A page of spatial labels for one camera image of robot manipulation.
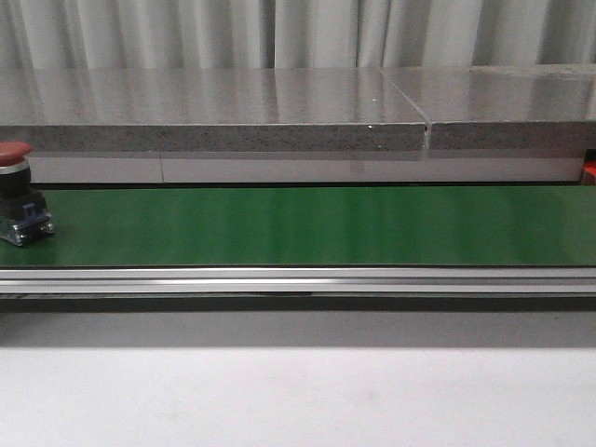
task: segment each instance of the aluminum rail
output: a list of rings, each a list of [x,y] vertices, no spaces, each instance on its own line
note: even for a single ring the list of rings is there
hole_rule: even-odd
[[[596,268],[197,267],[2,269],[0,293],[448,293],[596,297]]]

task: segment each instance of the white curtain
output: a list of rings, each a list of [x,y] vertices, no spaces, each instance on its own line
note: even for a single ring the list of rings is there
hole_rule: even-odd
[[[0,68],[586,63],[595,0],[0,0]]]

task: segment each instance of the granite slab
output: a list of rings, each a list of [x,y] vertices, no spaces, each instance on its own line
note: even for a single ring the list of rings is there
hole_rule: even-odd
[[[43,152],[419,151],[374,69],[0,70],[0,140]]]
[[[538,149],[574,157],[596,148],[594,64],[382,73],[427,121],[431,156],[445,149]]]

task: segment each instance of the red mushroom button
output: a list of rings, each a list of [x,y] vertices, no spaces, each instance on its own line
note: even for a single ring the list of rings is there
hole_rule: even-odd
[[[0,142],[0,167],[18,165],[31,151],[26,142]]]

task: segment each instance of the white floor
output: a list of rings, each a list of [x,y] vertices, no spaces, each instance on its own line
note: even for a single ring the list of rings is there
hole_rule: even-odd
[[[594,313],[0,316],[2,446],[593,446]]]

